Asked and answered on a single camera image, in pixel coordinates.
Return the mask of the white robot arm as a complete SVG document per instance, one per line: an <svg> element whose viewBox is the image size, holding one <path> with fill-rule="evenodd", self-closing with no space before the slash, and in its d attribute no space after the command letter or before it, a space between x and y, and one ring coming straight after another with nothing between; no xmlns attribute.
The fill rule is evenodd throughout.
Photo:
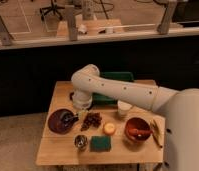
<svg viewBox="0 0 199 171"><path fill-rule="evenodd" d="M94 93L152 111L166 119L165 171L199 171L199 88L174 90L105 79L97 66L89 64L74 72L73 105L88 108Z"/></svg>

